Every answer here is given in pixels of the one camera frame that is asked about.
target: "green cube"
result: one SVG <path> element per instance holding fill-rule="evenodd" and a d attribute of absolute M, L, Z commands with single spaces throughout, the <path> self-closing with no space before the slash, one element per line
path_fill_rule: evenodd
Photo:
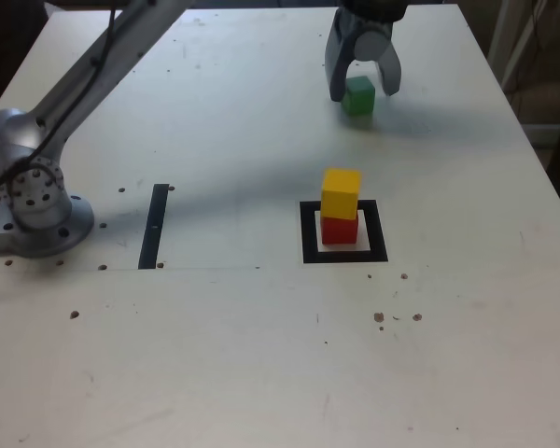
<path fill-rule="evenodd" d="M 351 77 L 346 80 L 343 109 L 349 117 L 370 115 L 373 112 L 375 88 L 368 77 Z"/>

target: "cable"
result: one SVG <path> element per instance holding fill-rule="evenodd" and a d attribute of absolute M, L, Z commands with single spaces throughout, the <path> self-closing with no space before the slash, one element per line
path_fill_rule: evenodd
<path fill-rule="evenodd" d="M 536 42 L 536 50 L 535 53 L 533 54 L 533 58 L 531 59 L 531 61 L 529 62 L 529 64 L 526 66 L 525 69 L 525 73 L 523 77 L 526 77 L 526 74 L 531 70 L 531 68 L 533 68 L 533 65 L 535 64 L 539 54 L 544 50 L 544 47 L 541 45 L 541 41 L 539 40 L 539 32 L 538 32 L 538 20 L 537 17 L 535 15 L 535 9 L 536 6 L 538 5 L 538 1 L 539 0 L 531 0 L 531 20 L 533 22 L 533 36 L 535 37 L 535 42 Z M 519 62 L 517 68 L 516 68 L 516 74 L 514 76 L 514 90 L 512 92 L 510 92 L 509 94 L 512 95 L 511 97 L 511 106 L 514 107 L 514 97 L 516 96 L 516 94 L 521 90 L 521 63 Z M 519 98 L 519 105 L 517 107 L 516 110 L 516 117 L 520 118 L 521 116 L 521 109 L 523 106 L 523 96 L 521 96 Z"/>
<path fill-rule="evenodd" d="M 68 108 L 63 112 L 60 118 L 56 121 L 54 126 L 52 127 L 51 131 L 46 135 L 44 140 L 39 144 L 36 150 L 34 150 L 29 156 L 24 159 L 20 159 L 14 162 L 6 171 L 4 171 L 0 175 L 0 186 L 5 184 L 6 182 L 10 182 L 15 176 L 19 175 L 27 171 L 29 167 L 29 163 L 38 155 L 42 153 L 44 149 L 48 146 L 49 142 L 52 140 L 56 132 L 62 127 L 66 119 L 70 116 L 70 114 L 77 108 L 77 106 L 83 101 L 85 96 L 89 93 L 97 78 L 101 75 L 102 71 L 104 70 L 105 62 L 107 60 L 108 54 L 110 49 L 112 48 L 112 43 L 114 42 L 114 19 L 116 18 L 116 7 L 117 7 L 117 0 L 112 0 L 112 6 L 110 8 L 110 20 L 108 23 L 108 28 L 106 31 L 105 36 L 105 43 L 104 48 L 102 49 L 102 55 L 100 56 L 99 61 L 95 65 L 95 71 L 91 76 L 90 80 L 88 81 L 85 88 L 81 91 L 81 93 L 77 96 L 75 101 L 68 106 Z"/>

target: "black square marker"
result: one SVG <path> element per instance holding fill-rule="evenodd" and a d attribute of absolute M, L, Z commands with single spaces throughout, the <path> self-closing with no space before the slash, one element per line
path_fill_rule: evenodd
<path fill-rule="evenodd" d="M 388 261 L 380 214 L 377 211 L 377 203 L 374 200 L 359 201 L 357 206 L 358 210 L 362 210 L 365 216 L 370 250 L 351 252 L 319 252 L 317 250 L 315 212 L 321 210 L 321 201 L 302 202 L 300 206 L 303 263 L 370 263 Z"/>

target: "wooden block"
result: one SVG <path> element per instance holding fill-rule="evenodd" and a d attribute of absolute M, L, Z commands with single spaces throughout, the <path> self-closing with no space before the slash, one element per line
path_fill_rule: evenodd
<path fill-rule="evenodd" d="M 358 215 L 355 219 L 321 218 L 323 245 L 354 245 L 357 243 Z"/>
<path fill-rule="evenodd" d="M 321 216 L 355 219 L 361 173 L 329 168 L 321 190 Z"/>
<path fill-rule="evenodd" d="M 343 109 L 349 117 L 370 115 L 375 103 L 375 87 L 368 77 L 352 77 L 346 80 Z"/>

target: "yellow cube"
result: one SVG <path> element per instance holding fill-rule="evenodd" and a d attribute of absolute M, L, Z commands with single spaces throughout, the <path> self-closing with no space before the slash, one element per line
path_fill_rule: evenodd
<path fill-rule="evenodd" d="M 359 171 L 329 168 L 321 190 L 321 216 L 355 219 L 360 188 Z"/>

